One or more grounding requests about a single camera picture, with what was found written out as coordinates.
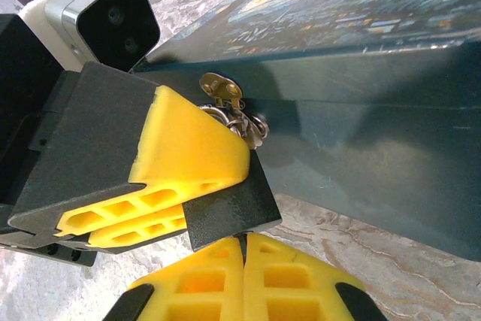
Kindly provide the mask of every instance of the stone surface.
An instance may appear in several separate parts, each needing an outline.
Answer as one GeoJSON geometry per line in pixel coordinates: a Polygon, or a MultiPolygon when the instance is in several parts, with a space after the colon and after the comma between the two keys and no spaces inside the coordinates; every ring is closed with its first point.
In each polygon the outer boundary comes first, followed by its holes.
{"type": "MultiPolygon", "coordinates": [[[[390,320],[481,319],[481,264],[442,253],[287,195],[266,232],[357,276],[390,320]]],[[[0,319],[101,319],[139,277],[191,253],[181,235],[79,268],[2,250],[0,319]]]]}
{"type": "MultiPolygon", "coordinates": [[[[225,0],[151,0],[161,43],[225,0]]],[[[0,2],[0,10],[5,11],[0,2]]],[[[280,241],[362,280],[390,320],[481,319],[481,263],[440,252],[287,195],[280,241]]],[[[139,277],[188,256],[186,235],[78,268],[0,250],[0,319],[101,319],[139,277]]]]}

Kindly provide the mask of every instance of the silver camera housing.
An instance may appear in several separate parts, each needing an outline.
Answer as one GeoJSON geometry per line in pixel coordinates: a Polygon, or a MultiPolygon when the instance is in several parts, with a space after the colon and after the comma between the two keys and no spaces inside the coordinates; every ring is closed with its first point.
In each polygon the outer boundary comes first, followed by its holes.
{"type": "Polygon", "coordinates": [[[125,24],[115,23],[102,2],[48,0],[45,17],[81,64],[94,61],[128,71],[159,41],[156,18],[148,0],[112,0],[112,8],[128,8],[121,19],[125,24]],[[136,41],[129,32],[136,33],[141,41],[136,41]]]}

